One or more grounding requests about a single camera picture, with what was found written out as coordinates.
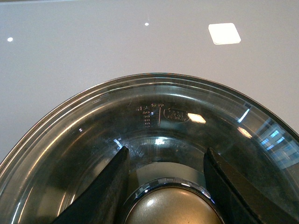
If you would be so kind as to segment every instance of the white light spot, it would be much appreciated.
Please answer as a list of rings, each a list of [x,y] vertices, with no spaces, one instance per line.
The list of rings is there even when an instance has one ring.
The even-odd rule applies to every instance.
[[[188,113],[188,117],[192,122],[205,124],[206,120],[199,114]]]
[[[16,216],[16,214],[17,214],[17,212],[18,212],[18,209],[19,209],[20,204],[21,204],[21,202],[18,203],[18,207],[17,207],[17,209],[15,210],[14,217],[13,217],[13,220],[12,220],[11,223],[14,223],[14,219],[15,219],[15,216]]]
[[[243,114],[243,116],[242,116],[240,119],[238,119],[238,122],[239,122],[239,123],[241,123],[241,122],[243,121],[243,119],[244,119],[244,118],[246,117],[246,115],[248,114],[249,110],[250,110],[250,109],[247,109],[247,111],[245,111],[245,113]]]
[[[119,148],[122,148],[122,145],[118,140],[114,139],[113,141],[118,145]]]
[[[239,131],[242,135],[244,135],[245,137],[247,137],[247,138],[249,138],[249,139],[252,138],[251,134],[249,134],[249,132],[246,131],[244,128],[238,127],[238,131]]]
[[[208,199],[211,199],[211,196],[210,196],[210,193],[207,192],[206,190],[203,190],[201,191]]]
[[[189,184],[181,183],[184,186],[191,187]]]
[[[60,203],[60,207],[59,207],[57,216],[59,216],[59,214],[60,214],[60,210],[61,210],[61,208],[62,208],[62,204],[63,204],[63,202],[64,202],[65,195],[66,195],[66,192],[65,192],[64,196],[62,197],[62,200],[61,200],[61,203]]]
[[[233,23],[210,24],[209,31],[216,45],[241,42],[241,38]]]
[[[151,206],[152,204],[154,203],[154,200],[153,199],[151,199],[151,200],[149,200],[148,202],[147,202],[147,206]]]
[[[76,196],[76,195],[74,195],[74,196],[71,198],[71,204],[73,203],[73,201],[74,201],[74,199],[75,199],[75,196]]]
[[[163,139],[156,139],[155,144],[156,145],[163,145],[163,144],[165,144],[165,142],[163,141]]]

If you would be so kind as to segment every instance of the metal hub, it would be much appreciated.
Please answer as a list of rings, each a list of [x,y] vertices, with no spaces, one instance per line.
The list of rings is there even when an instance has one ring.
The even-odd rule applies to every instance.
[[[156,190],[131,210],[126,224],[221,224],[214,209],[198,195],[179,188]]]

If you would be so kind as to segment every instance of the glossy surface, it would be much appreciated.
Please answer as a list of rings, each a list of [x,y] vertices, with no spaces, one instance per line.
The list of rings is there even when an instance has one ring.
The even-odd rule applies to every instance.
[[[224,84],[299,132],[297,0],[1,2],[0,21],[0,161],[66,99],[144,72]],[[242,41],[214,45],[226,22]]]
[[[215,211],[196,194],[177,188],[156,190],[131,210],[126,224],[222,224]]]
[[[299,224],[211,148],[205,153],[204,172],[206,189],[226,223]]]
[[[299,217],[298,136],[288,126],[222,85],[143,74],[73,97],[28,132],[0,167],[1,220],[50,222],[122,146],[129,149],[131,173],[154,162],[203,173],[203,155],[212,147],[277,206]]]
[[[191,167],[174,162],[154,162],[136,169],[129,175],[128,196],[140,186],[159,178],[176,177],[191,181],[205,187],[205,178],[202,172]]]
[[[88,188],[50,224],[114,224],[126,200],[129,151],[122,147]]]

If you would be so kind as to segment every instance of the white countertop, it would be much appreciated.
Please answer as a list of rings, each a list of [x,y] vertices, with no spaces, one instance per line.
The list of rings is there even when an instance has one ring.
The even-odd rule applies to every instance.
[[[224,84],[299,133],[298,21],[297,0],[2,2],[0,161],[66,99],[137,73]],[[241,42],[215,45],[209,24],[228,22]]]

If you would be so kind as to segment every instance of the transparent glass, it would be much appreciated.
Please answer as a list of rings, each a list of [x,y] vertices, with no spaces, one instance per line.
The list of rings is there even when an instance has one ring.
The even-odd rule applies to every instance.
[[[0,166],[1,223],[49,223],[118,149],[130,172],[174,162],[203,173],[212,147],[299,218],[298,135],[252,99],[176,74],[141,74],[90,88],[41,119]]]

